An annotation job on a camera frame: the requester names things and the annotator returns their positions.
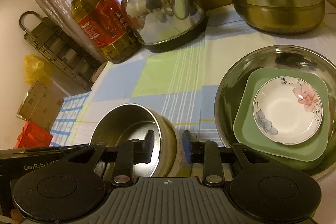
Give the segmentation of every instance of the gray ribbed panel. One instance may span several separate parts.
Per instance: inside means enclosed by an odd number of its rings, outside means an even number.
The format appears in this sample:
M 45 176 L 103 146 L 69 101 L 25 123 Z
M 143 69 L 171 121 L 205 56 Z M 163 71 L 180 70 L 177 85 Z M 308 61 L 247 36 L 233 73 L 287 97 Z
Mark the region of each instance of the gray ribbed panel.
M 97 211 L 73 224 L 259 223 L 237 211 L 223 191 L 204 187 L 197 178 L 169 180 L 166 185 L 167 178 L 139 178 L 132 187 L 113 190 Z

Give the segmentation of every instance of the crosshair logo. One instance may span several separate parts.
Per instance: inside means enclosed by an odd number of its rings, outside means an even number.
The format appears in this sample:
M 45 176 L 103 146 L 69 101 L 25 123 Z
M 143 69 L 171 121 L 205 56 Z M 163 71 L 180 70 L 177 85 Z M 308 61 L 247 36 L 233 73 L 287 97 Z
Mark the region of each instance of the crosshair logo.
M 171 180 L 167 179 L 163 183 L 166 184 L 166 185 L 169 185 L 169 184 L 172 184 L 173 182 Z

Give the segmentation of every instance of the white bowl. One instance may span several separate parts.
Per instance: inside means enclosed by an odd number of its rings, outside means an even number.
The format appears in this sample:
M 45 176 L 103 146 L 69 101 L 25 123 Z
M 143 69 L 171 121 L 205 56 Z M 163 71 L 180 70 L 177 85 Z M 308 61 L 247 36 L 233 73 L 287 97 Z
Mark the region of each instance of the white bowl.
M 274 78 L 265 83 L 254 98 L 254 121 L 274 142 L 303 143 L 316 133 L 322 115 L 319 95 L 299 78 Z

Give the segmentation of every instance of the green tray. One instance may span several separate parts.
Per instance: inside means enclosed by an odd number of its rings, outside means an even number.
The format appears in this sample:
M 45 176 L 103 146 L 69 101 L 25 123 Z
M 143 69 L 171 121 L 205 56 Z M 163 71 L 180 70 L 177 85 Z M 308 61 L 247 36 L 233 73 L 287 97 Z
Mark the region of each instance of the green tray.
M 314 87 L 320 96 L 323 107 L 323 118 L 319 130 L 309 140 L 297 145 L 284 145 L 268 139 L 257 127 L 252 113 L 253 100 L 257 91 L 269 80 L 291 76 L 300 78 Z M 236 139 L 251 148 L 275 155 L 275 159 L 296 169 L 305 170 L 312 166 L 307 162 L 318 159 L 326 149 L 328 143 L 328 129 L 330 122 L 328 89 L 324 81 L 318 76 L 296 70 L 261 68 L 255 70 L 248 78 L 246 88 L 234 121 Z

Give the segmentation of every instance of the red box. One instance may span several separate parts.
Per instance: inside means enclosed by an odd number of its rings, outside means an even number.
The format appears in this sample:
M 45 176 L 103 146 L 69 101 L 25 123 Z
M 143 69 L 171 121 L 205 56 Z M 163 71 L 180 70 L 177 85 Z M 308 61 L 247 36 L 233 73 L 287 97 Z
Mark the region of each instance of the red box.
M 52 135 L 37 124 L 27 121 L 14 148 L 47 147 Z

